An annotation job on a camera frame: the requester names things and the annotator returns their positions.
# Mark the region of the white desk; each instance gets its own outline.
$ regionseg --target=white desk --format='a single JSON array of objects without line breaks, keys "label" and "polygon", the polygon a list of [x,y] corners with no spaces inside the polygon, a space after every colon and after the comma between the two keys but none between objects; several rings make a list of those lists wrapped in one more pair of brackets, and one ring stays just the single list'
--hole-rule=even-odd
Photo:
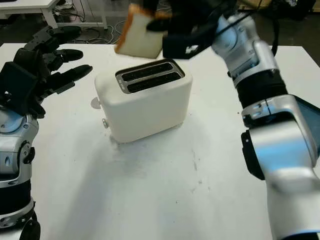
[{"label": "white desk", "polygon": [[47,24],[53,28],[62,26],[99,26],[108,29],[102,0],[100,0],[102,22],[56,22],[52,9],[56,6],[58,1],[59,0],[17,0],[12,2],[0,2],[0,15],[42,13]]},{"label": "white desk", "polygon": [[[22,44],[0,48],[0,68]],[[32,195],[42,240],[271,240],[266,187],[249,174],[242,110],[224,62],[210,49],[184,64],[193,74],[181,126],[117,144],[93,109],[95,76],[147,62],[111,45],[82,50],[91,64],[76,86],[48,97],[33,145]],[[287,89],[320,107],[320,68],[299,46],[276,57]],[[320,164],[315,171],[320,174]]]}]

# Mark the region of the white toaster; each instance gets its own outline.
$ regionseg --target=white toaster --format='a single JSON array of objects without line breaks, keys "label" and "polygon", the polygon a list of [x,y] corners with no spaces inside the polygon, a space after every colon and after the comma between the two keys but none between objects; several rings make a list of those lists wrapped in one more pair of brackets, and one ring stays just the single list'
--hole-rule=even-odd
[{"label": "white toaster", "polygon": [[95,78],[99,104],[111,134],[132,142],[182,123],[187,114],[192,76],[164,59]]}]

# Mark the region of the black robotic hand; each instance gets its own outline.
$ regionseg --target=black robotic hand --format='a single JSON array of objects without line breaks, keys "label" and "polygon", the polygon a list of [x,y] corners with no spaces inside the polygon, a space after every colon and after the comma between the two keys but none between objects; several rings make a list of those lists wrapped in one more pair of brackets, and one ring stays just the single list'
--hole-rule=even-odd
[{"label": "black robotic hand", "polygon": [[44,118],[41,106],[47,96],[60,94],[86,76],[92,66],[82,65],[64,73],[58,70],[63,63],[81,59],[79,50],[57,50],[61,44],[77,38],[81,28],[65,26],[52,29],[47,26],[37,32],[33,39],[15,54],[14,60],[6,62],[0,72],[0,105],[24,116]]},{"label": "black robotic hand", "polygon": [[[159,0],[144,0],[143,7],[155,12]],[[235,0],[169,0],[172,17],[157,19],[149,31],[168,31],[163,38],[163,56],[190,59],[212,45],[218,19],[233,13]]]}]

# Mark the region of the gray floor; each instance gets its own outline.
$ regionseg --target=gray floor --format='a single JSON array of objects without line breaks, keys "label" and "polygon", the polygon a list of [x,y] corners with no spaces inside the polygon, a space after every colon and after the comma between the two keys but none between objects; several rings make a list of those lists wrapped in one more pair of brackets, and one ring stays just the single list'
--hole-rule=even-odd
[{"label": "gray floor", "polygon": [[[72,13],[77,13],[81,16],[85,14],[86,22],[95,22],[95,20],[100,21],[100,0],[81,0],[84,12],[80,0],[73,1],[75,9],[71,11]],[[118,39],[119,32],[121,32],[123,27],[123,23],[119,22],[126,19],[129,4],[139,3],[140,1],[141,0],[103,0],[107,22],[110,25],[109,30],[103,30],[101,27],[94,27],[98,32],[92,29],[84,29],[82,36],[75,42],[86,43],[86,40],[99,37],[100,39],[91,40],[90,43],[114,43]],[[161,5],[159,8],[166,8],[167,3],[165,0],[160,1],[160,3]],[[271,22],[258,15],[254,18],[260,37],[271,44],[274,37]],[[80,18],[65,15],[59,16],[57,20],[79,22]],[[25,43],[32,38],[34,33],[44,26],[46,26],[46,22],[43,20],[41,14],[19,15],[12,24],[0,25],[0,46],[3,43]],[[314,61],[320,66],[319,43],[320,14],[310,14],[300,22],[290,19],[280,20],[279,45],[303,46]]]}]

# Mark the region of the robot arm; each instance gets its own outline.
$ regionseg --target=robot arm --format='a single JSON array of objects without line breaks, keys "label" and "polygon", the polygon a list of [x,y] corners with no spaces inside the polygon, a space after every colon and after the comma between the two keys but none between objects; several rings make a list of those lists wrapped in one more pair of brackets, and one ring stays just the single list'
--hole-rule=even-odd
[{"label": "robot arm", "polygon": [[[318,239],[320,180],[313,167],[320,153],[320,109],[288,94],[273,53],[248,14],[226,16],[232,1],[214,7],[214,1],[200,2],[207,2],[206,11],[194,8],[198,1],[186,1],[172,19],[155,20],[147,29],[168,30],[164,57],[189,59],[211,46],[223,58],[248,127],[241,135],[247,168],[266,183],[273,239]],[[209,14],[193,17],[192,31],[175,31],[179,26],[172,22],[190,14],[184,10],[188,4],[196,9],[193,14],[210,9]]]},{"label": "robot arm", "polygon": [[56,71],[68,61],[82,58],[79,50],[57,48],[78,37],[79,27],[42,29],[0,72],[0,239],[38,240],[40,224],[31,197],[32,142],[41,103],[47,96],[73,87],[92,67],[82,65],[64,73]]}]

